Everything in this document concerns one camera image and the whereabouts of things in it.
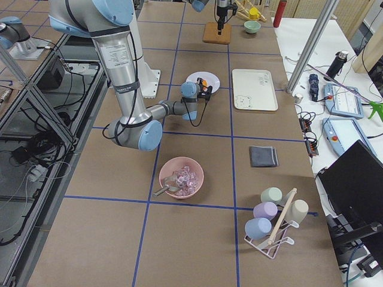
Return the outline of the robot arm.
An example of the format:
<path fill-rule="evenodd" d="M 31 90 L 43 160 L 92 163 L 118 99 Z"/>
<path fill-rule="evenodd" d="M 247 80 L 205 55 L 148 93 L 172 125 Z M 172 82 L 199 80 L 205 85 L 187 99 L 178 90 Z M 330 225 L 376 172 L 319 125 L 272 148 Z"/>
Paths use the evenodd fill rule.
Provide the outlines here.
<path fill-rule="evenodd" d="M 209 0 L 190 0 L 187 2 L 196 12 L 200 13 L 207 6 Z M 217 33 L 218 35 L 221 35 L 224 29 L 224 25 L 227 22 L 228 11 L 233 7 L 230 1 L 215 1 L 214 8 L 215 15 L 218 17 L 215 20 L 217 23 Z"/>
<path fill-rule="evenodd" d="M 121 117 L 104 128 L 105 138 L 119 146 L 156 149 L 163 135 L 161 119 L 180 115 L 193 121 L 198 100 L 209 100 L 211 96 L 212 87 L 198 78 L 181 85 L 180 100 L 145 106 L 130 29 L 136 18 L 132 1 L 50 1 L 49 18 L 57 31 L 92 39 L 121 109 Z"/>

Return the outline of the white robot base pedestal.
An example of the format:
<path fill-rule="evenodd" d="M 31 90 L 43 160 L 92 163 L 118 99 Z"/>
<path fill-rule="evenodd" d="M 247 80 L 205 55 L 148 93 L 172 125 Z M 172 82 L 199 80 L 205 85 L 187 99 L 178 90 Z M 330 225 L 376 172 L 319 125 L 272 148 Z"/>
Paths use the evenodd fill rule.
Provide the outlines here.
<path fill-rule="evenodd" d="M 129 47 L 132 49 L 133 59 L 137 60 L 138 65 L 138 79 L 141 85 L 141 93 L 144 98 L 154 99 L 157 94 L 157 89 L 160 81 L 160 70 L 151 69 L 144 59 L 144 54 L 141 45 L 141 39 L 137 24 L 136 9 L 133 8 L 133 19 L 129 25 L 131 35 L 135 43 L 133 49 L 132 40 L 129 38 Z"/>

